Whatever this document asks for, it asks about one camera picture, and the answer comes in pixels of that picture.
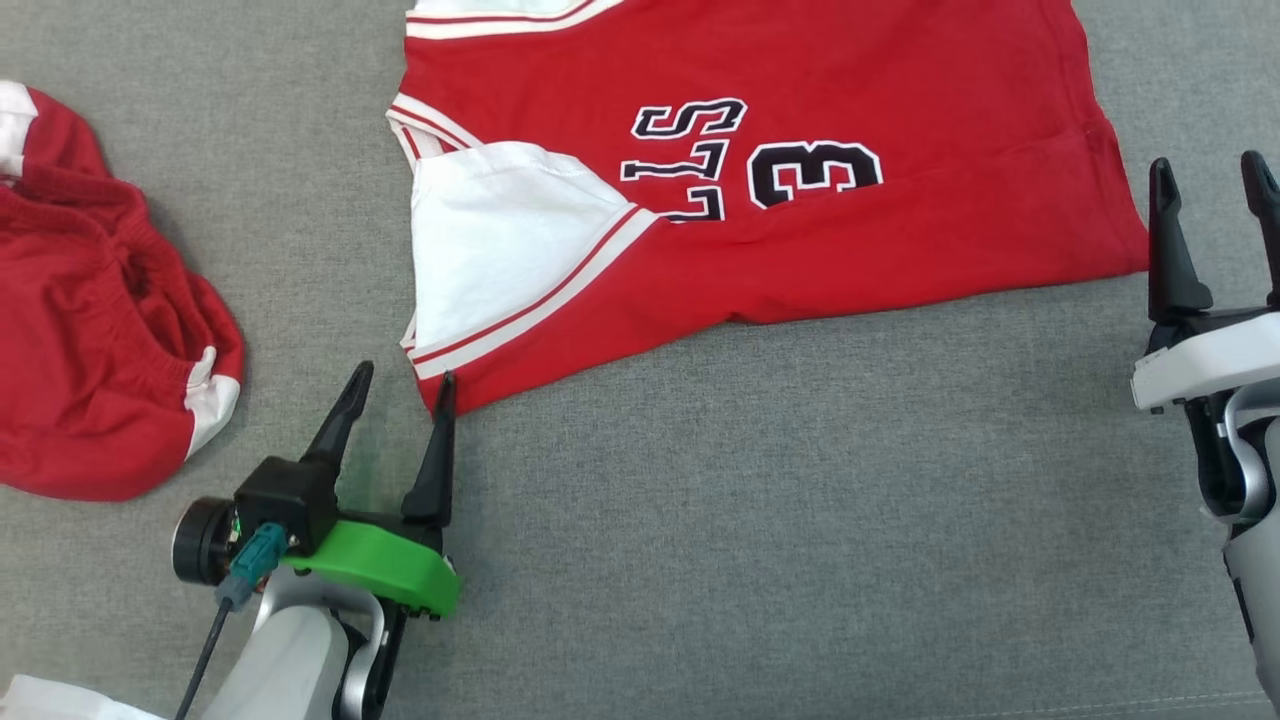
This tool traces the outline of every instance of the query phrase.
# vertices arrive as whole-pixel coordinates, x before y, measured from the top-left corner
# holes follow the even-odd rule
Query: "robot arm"
[[[174,530],[175,574],[219,587],[219,618],[238,610],[259,584],[253,573],[247,580],[238,575],[252,566],[244,557],[260,538],[270,532],[287,538],[283,556],[264,565],[274,573],[253,633],[205,720],[378,720],[408,620],[439,620],[457,605],[460,580],[443,555],[453,500],[452,375],[440,388],[431,439],[399,515],[338,507],[343,451],[372,372],[367,361],[356,368],[301,460],[268,457],[232,500],[197,500]],[[251,584],[237,592],[238,579]],[[367,634],[349,621],[357,616]],[[215,621],[179,719],[219,629]]]
[[[1280,188],[1254,151],[1240,158],[1249,211],[1262,225],[1272,290],[1262,307],[1211,310],[1178,222],[1181,195],[1169,160],[1151,167],[1148,316],[1156,323],[1133,374],[1139,409],[1181,405],[1196,443],[1201,496],[1228,527],[1222,550],[1257,659],[1258,682],[1280,710]]]

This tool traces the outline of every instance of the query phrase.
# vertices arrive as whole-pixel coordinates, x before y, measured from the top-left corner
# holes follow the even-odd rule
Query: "cable connector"
[[[224,600],[232,603],[232,611],[239,612],[253,596],[253,588],[262,578],[280,565],[280,559],[289,550],[289,537],[284,525],[264,523],[244,543],[244,547],[232,560],[230,573],[218,583],[214,598],[220,606]]]

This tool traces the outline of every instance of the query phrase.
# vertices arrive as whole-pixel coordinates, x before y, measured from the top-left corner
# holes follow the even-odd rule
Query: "white fabric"
[[[40,113],[27,86],[0,79],[0,155],[22,155],[27,131]]]
[[[0,79],[0,182],[13,184],[12,178],[22,177],[27,132],[38,115],[27,86]]]
[[[195,418],[187,457],[205,447],[206,442],[227,427],[239,398],[239,380],[212,373],[216,360],[218,351],[212,346],[206,347],[187,377],[187,397],[183,400],[183,406]]]
[[[621,3],[622,0],[420,0],[419,6],[407,13],[410,22],[404,33],[408,37],[448,40],[553,32],[586,22]]]
[[[4,720],[160,720],[111,698],[54,680],[14,675],[0,698]]]
[[[417,348],[410,357],[507,320],[483,342],[468,340],[419,365],[419,373],[456,368],[526,332],[586,287],[654,219],[576,159],[536,145],[495,142],[419,160],[411,225]]]

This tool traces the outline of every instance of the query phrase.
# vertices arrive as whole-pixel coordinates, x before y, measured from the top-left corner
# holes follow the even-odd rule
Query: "elastic waistband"
[[[61,199],[128,200],[132,197],[132,193],[137,193],[137,188],[119,181],[84,179],[88,182],[81,182],[79,177],[74,176],[74,173],[65,173],[56,168],[28,163],[23,168],[19,184],[29,184],[40,192],[51,193],[54,197]],[[119,184],[128,190],[113,190],[108,184]],[[129,360],[131,366],[136,368],[138,364],[145,366],[148,383],[161,383],[161,389],[165,392],[173,388],[173,382],[186,383],[195,363],[172,355],[151,334],[151,329],[147,328],[146,322],[134,305],[120,260],[113,252],[111,247],[114,243],[123,243],[132,247],[155,247],[157,243],[168,246],[168,242],[150,227],[145,209],[141,217],[131,211],[127,217],[127,223],[118,228],[115,238],[74,208],[41,204],[24,197],[17,192],[17,188],[0,188],[0,215],[20,218],[36,228],[69,232],[86,238],[87,242],[83,250],[84,263],[93,269],[93,290],[101,302],[99,310],[101,311],[101,316],[110,323],[113,334],[116,336],[116,351]],[[177,254],[172,246],[168,246],[168,250]],[[166,263],[161,260],[160,265],[166,265]],[[169,272],[184,275],[186,269],[178,264],[175,270]],[[172,277],[166,278],[165,287],[172,284],[173,279]],[[183,282],[180,290],[186,290],[186,292],[179,291],[172,297],[175,305],[179,305],[175,310],[179,311],[184,322],[191,322],[192,318],[201,318],[195,301],[191,299],[191,291],[186,286],[186,277],[180,277],[180,281]]]

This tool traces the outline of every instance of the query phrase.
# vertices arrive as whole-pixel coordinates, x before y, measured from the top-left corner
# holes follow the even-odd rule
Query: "black cable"
[[[232,598],[224,597],[218,605],[214,626],[209,628],[209,637],[205,638],[205,648],[200,651],[200,660],[196,661],[196,671],[191,674],[191,682],[187,683],[187,694],[182,696],[182,705],[178,706],[178,714],[173,716],[173,720],[184,720],[187,712],[191,711],[191,703],[196,700],[196,691],[200,689],[200,680],[205,676],[205,667],[209,666],[209,659],[214,655],[214,646],[218,644],[218,635],[223,634],[223,623],[227,621],[227,614],[230,611]]]

